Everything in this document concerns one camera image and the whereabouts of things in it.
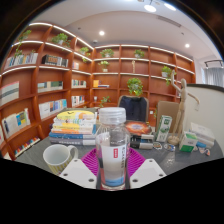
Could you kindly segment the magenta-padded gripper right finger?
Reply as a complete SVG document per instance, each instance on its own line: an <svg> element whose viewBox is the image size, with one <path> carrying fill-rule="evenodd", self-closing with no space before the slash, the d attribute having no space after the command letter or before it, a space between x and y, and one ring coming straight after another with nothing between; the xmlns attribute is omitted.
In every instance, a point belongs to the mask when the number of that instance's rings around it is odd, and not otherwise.
<svg viewBox="0 0 224 224"><path fill-rule="evenodd" d="M139 152L130 149L129 185L131 189L146 186L165 176L165 172L154 159L145 159Z"/></svg>

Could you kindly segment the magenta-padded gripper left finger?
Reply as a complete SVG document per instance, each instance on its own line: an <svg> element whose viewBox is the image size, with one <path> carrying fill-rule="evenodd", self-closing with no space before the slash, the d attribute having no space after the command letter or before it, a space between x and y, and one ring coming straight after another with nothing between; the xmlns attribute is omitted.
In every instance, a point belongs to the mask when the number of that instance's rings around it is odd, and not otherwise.
<svg viewBox="0 0 224 224"><path fill-rule="evenodd" d="M81 159L73 159L60 177L84 188L95 189L99 174L96 150L92 149Z"/></svg>

